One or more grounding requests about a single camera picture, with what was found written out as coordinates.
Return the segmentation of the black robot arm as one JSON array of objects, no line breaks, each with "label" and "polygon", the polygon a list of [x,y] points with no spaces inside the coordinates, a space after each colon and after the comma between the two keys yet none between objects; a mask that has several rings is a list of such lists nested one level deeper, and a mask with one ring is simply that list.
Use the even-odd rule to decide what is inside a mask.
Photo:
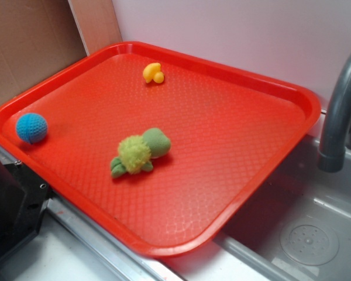
[{"label": "black robot arm", "polygon": [[22,162],[0,160],[0,262],[40,231],[49,184]]}]

